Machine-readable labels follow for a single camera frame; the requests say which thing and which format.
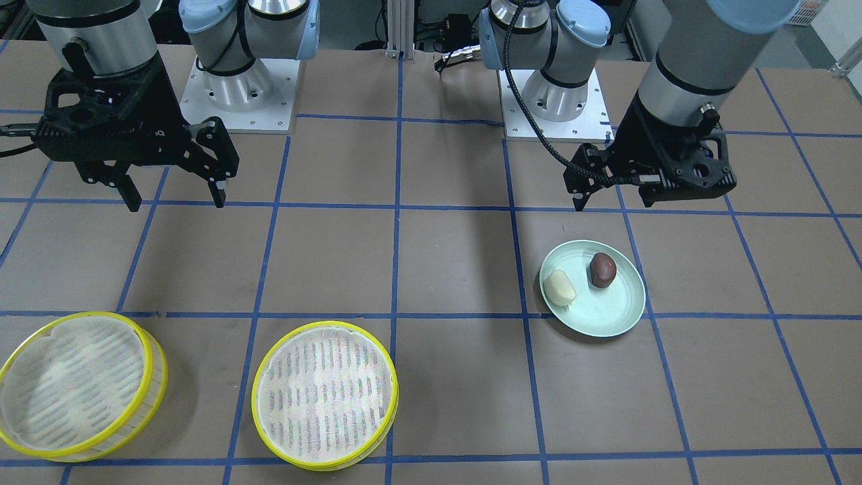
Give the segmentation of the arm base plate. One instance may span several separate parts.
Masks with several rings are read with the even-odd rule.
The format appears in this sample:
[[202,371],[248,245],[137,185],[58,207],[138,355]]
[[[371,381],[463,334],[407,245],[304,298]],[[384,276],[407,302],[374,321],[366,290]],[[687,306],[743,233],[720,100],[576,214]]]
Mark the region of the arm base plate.
[[216,76],[194,65],[180,98],[182,114],[192,124],[219,117],[231,134],[292,132],[302,62],[257,59],[234,76]]
[[[615,139],[597,71],[585,85],[564,88],[552,85],[538,70],[511,71],[521,100],[550,142],[591,142]],[[526,114],[515,99],[505,71],[498,72],[505,138],[509,141],[538,141]]]

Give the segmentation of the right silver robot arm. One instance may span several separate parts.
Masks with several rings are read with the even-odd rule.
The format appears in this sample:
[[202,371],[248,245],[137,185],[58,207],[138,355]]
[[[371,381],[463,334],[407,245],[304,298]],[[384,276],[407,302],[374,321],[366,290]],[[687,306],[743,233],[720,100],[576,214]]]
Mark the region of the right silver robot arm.
[[181,1],[178,14],[196,61],[179,98],[141,1],[30,1],[61,60],[39,123],[5,128],[25,135],[53,162],[73,164],[82,181],[117,191],[129,211],[141,194],[132,166],[176,166],[226,201],[240,158],[231,130],[287,130],[292,99],[280,73],[313,59],[317,1]]

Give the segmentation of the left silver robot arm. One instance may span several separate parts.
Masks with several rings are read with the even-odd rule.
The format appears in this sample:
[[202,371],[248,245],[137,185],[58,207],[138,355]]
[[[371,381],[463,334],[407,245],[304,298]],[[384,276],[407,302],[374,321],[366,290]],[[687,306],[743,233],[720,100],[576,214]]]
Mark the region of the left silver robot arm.
[[611,21],[591,1],[490,1],[478,14],[488,69],[501,71],[516,111],[564,165],[564,184],[582,211],[597,191],[635,185],[643,205],[717,199],[735,189],[720,107],[797,1],[684,1],[641,80],[616,138],[582,144],[571,157],[539,120],[569,122],[588,104],[588,82]]

